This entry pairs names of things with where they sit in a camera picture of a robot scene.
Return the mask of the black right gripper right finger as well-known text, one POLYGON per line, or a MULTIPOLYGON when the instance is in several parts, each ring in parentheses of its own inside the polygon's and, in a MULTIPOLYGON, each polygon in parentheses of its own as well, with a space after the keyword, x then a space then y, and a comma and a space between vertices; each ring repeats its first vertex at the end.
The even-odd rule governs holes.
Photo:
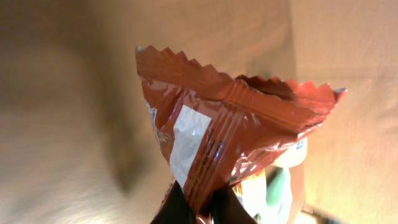
POLYGON ((245 211, 232 188, 222 188, 214 192, 212 199, 214 224, 256 224, 245 211))

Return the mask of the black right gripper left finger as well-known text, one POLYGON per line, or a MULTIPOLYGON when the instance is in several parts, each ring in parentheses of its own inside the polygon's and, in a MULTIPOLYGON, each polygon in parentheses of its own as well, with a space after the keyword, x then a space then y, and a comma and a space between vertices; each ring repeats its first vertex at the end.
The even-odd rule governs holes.
POLYGON ((194 224, 193 213, 177 182, 171 186, 159 212, 150 224, 194 224))

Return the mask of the teal wet wipes pack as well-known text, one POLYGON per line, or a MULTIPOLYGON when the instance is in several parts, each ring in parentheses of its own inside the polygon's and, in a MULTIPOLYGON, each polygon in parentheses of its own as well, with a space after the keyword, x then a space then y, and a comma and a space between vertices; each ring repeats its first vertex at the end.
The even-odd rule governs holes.
POLYGON ((267 178, 266 205, 259 213, 261 224, 286 224, 293 201, 291 174, 288 168, 277 167, 267 178))

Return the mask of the red Top chocolate bar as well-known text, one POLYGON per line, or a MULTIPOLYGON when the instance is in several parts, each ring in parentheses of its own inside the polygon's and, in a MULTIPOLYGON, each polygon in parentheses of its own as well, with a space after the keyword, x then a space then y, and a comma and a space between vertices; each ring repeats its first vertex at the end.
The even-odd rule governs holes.
POLYGON ((136 49, 136 67, 156 141, 194 223, 214 223, 215 191, 271 165, 318 129, 346 93, 277 77, 232 78, 153 46, 136 49))

